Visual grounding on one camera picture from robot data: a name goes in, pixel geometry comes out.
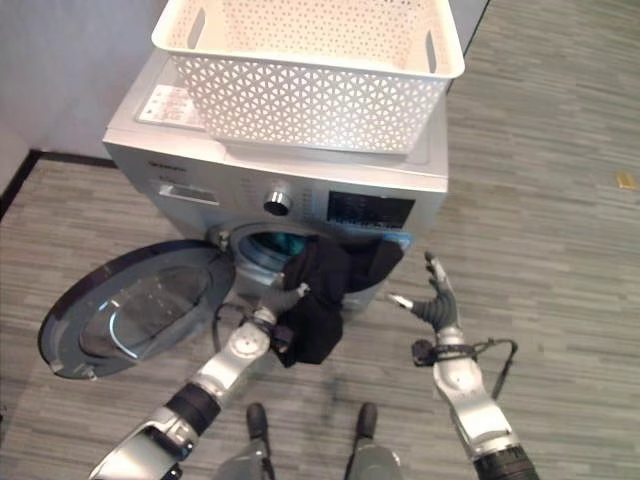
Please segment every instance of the black cloth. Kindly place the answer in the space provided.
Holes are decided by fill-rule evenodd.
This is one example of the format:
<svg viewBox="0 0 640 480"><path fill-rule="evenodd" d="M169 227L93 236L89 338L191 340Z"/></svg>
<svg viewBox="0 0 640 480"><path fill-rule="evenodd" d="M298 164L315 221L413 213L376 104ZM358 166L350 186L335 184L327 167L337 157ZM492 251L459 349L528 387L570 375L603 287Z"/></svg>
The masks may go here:
<svg viewBox="0 0 640 480"><path fill-rule="evenodd" d="M293 331L293 341L278 353L285 367L320 364L342 338L342 299L382 281L402 258L395 242L339 245L324 237L307 238L305 249L283 269L284 290L306 282L311 291L278 319Z"/></svg>

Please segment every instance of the digital display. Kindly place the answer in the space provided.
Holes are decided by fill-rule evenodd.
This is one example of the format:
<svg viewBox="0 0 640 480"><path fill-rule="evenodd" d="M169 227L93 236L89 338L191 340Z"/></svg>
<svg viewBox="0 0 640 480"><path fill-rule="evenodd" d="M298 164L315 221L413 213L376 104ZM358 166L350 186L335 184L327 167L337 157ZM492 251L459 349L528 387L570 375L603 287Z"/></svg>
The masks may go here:
<svg viewBox="0 0 640 480"><path fill-rule="evenodd" d="M327 220L381 228L402 228L415 200L329 192Z"/></svg>

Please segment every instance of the floor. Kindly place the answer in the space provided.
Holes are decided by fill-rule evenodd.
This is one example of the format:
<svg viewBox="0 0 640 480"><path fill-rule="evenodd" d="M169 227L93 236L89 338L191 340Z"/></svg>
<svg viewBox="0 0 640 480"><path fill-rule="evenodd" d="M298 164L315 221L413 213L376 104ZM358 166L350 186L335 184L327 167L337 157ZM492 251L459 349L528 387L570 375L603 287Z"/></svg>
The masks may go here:
<svg viewBox="0 0 640 480"><path fill-rule="evenodd" d="M409 345L424 325L383 300L424 294L421 251L455 282L471 340L520 352L500 403L541 478L640 478L640 4L491 2L449 96L451 193L436 227L320 367L275 366L223 412L185 479L211 478L270 415L282 479L338 479L361 402L406 478L474 478ZM104 261L178 233L116 170L41 161L0 225L0 478L86 478L211 353L209 339L98 382L54 377L36 348L48 308ZM487 382L503 352L481 361Z"/></svg>

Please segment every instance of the white plastic basket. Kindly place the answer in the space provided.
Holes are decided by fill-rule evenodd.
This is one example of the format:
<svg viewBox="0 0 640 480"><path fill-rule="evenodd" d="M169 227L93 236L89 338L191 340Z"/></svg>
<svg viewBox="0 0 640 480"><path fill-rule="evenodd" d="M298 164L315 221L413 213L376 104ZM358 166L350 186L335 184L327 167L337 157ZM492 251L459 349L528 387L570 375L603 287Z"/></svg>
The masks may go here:
<svg viewBox="0 0 640 480"><path fill-rule="evenodd" d="M221 140L406 153L464 70L448 0L169 0L152 39Z"/></svg>

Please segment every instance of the washing machine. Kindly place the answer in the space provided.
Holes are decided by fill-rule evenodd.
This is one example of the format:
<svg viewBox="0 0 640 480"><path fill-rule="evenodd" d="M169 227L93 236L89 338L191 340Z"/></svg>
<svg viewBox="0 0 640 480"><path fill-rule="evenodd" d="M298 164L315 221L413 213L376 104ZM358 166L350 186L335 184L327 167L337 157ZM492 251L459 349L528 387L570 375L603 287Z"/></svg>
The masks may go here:
<svg viewBox="0 0 640 480"><path fill-rule="evenodd" d="M171 348L232 291L258 298L309 236L341 244L384 238L406 251L447 191L444 99L408 156L223 144L204 131L160 51L104 144L185 239L116 258L58 300L39 345L67 378L110 375ZM347 292L344 308L366 308L379 287Z"/></svg>

